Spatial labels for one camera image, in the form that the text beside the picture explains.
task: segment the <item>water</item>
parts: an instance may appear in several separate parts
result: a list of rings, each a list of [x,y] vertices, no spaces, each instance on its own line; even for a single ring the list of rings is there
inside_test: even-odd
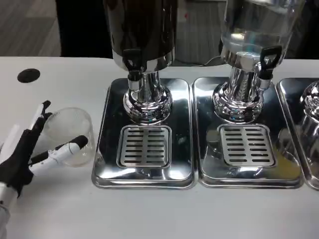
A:
[[[286,51],[303,0],[228,0],[222,41],[231,52],[259,62],[263,48]]]

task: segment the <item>slotted grate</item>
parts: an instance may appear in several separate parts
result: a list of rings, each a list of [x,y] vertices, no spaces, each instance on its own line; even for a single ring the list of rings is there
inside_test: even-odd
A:
[[[234,166],[272,166],[275,163],[270,138],[264,125],[229,125],[220,127],[223,155]]]
[[[118,163],[124,167],[156,167],[168,165],[171,129],[167,126],[127,126],[122,129]]]

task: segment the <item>white table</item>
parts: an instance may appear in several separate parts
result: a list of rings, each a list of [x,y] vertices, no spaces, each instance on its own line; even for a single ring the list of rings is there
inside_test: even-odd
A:
[[[41,71],[29,84],[17,81],[26,68]],[[192,83],[202,76],[228,76],[230,67],[168,68],[162,77]],[[112,60],[0,58],[0,141],[13,123],[27,127],[37,105],[50,110],[80,107],[92,117],[97,137],[105,92],[126,77]],[[286,60],[274,82],[319,77],[319,61]],[[91,161],[82,168],[51,170],[24,188],[12,211],[8,239],[317,239],[319,192],[208,189],[186,191],[103,190],[91,182]]]

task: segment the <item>robotic hand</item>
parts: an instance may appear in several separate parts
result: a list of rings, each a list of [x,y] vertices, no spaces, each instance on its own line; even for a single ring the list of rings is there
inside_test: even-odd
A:
[[[5,226],[10,218],[11,207],[21,195],[22,188],[32,181],[33,176],[61,164],[63,160],[77,153],[88,143],[88,139],[80,135],[52,151],[49,150],[31,158],[44,124],[52,114],[45,112],[50,104],[50,101],[40,104],[30,127],[22,133],[19,133],[19,126],[14,125],[2,146],[0,152],[0,239],[6,238]]]

